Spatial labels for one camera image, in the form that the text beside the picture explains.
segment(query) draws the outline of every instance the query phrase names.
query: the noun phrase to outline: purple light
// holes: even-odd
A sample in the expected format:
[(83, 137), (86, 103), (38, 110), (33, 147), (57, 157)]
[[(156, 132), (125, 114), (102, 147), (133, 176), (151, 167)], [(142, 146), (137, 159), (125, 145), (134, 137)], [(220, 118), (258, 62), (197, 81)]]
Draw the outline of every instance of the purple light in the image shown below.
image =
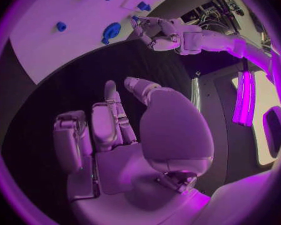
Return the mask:
[(234, 123), (248, 127), (252, 125), (255, 97), (254, 72), (239, 72), (235, 110), (232, 118)]

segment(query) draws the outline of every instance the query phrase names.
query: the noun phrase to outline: purple lighting strip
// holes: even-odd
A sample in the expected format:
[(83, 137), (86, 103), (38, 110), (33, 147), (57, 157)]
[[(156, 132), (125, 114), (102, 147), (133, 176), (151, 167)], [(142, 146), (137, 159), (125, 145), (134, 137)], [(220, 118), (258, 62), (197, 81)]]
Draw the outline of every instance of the purple lighting strip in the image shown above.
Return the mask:
[(254, 72), (238, 72), (236, 104), (232, 121), (243, 126), (252, 125), (255, 110), (255, 75)]

